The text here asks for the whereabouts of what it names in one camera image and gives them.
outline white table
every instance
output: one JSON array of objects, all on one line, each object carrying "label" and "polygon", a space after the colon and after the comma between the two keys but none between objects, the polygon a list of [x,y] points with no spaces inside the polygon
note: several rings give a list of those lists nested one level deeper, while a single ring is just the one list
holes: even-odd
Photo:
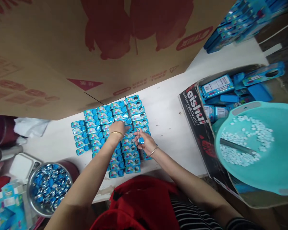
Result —
[{"label": "white table", "polygon": [[[207,171],[178,95],[204,77],[249,64],[268,64],[254,39],[236,47],[231,44],[209,55],[202,49],[185,73],[137,93],[145,107],[150,132],[156,143],[194,175],[205,175]],[[51,121],[41,138],[29,139],[24,145],[24,152],[43,162],[68,159],[82,171],[91,161],[92,153],[89,151],[76,155],[74,135],[70,128],[71,122],[82,119],[84,115],[79,113],[59,121]],[[143,173],[165,177],[154,160],[141,162],[141,173],[125,174],[124,177],[114,179],[110,179],[106,173],[94,202],[109,199],[115,187]]]}]

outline bracelet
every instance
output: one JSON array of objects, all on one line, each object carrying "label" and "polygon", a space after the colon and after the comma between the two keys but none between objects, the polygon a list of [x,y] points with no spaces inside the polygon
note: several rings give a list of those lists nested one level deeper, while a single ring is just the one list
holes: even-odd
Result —
[{"label": "bracelet", "polygon": [[121,132],[119,132],[119,131],[113,131],[113,132],[110,133],[110,135],[111,135],[112,133],[119,133],[120,135],[122,135],[121,140],[124,138],[124,135],[123,135]]},{"label": "bracelet", "polygon": [[157,146],[152,152],[151,152],[151,154],[149,155],[149,157],[156,151],[156,149],[158,149],[159,148],[159,146]]}]

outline right hand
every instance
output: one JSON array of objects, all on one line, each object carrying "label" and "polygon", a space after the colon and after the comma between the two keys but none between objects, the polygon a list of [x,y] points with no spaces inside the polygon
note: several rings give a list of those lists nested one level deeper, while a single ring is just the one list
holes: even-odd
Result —
[{"label": "right hand", "polygon": [[[138,146],[139,149],[143,149],[145,153],[149,156],[155,148],[157,148],[157,144],[154,139],[148,135],[147,133],[143,132],[141,129],[139,132],[134,133],[134,143]],[[143,137],[144,144],[139,144],[138,139]]]}]

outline red triangle graphic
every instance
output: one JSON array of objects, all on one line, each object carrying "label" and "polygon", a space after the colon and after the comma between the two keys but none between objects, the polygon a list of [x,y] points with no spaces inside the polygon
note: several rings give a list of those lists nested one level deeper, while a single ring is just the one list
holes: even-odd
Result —
[{"label": "red triangle graphic", "polygon": [[68,78],[67,80],[74,83],[76,86],[83,89],[84,91],[87,91],[91,88],[94,88],[96,86],[103,84],[103,82],[97,82],[97,81],[87,81],[87,80],[78,80],[78,79],[70,79],[70,78]]},{"label": "red triangle graphic", "polygon": [[177,65],[177,66],[174,66],[174,67],[172,67],[172,68],[170,68],[170,72],[173,73],[174,70],[177,69],[177,67],[178,67],[178,65]]}]

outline stainless steel bowl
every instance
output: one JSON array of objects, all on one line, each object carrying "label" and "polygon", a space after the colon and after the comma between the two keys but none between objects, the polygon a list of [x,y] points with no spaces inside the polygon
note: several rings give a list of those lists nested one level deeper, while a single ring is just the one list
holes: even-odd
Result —
[{"label": "stainless steel bowl", "polygon": [[69,161],[59,161],[59,162],[46,162],[44,164],[41,164],[39,167],[37,167],[33,173],[31,174],[29,181],[28,181],[28,185],[27,185],[27,195],[28,195],[28,200],[29,203],[31,205],[31,207],[33,208],[33,210],[40,216],[43,216],[45,218],[51,218],[51,216],[54,213],[54,210],[51,209],[50,204],[42,204],[42,203],[38,203],[37,201],[35,201],[34,199],[34,194],[32,192],[32,190],[34,189],[34,179],[36,177],[36,174],[46,165],[49,164],[57,164],[59,166],[61,166],[67,173],[67,175],[70,178],[71,181],[71,185],[73,185],[74,181],[76,180],[76,178],[79,175],[79,171],[77,169],[77,167],[72,164]]}]

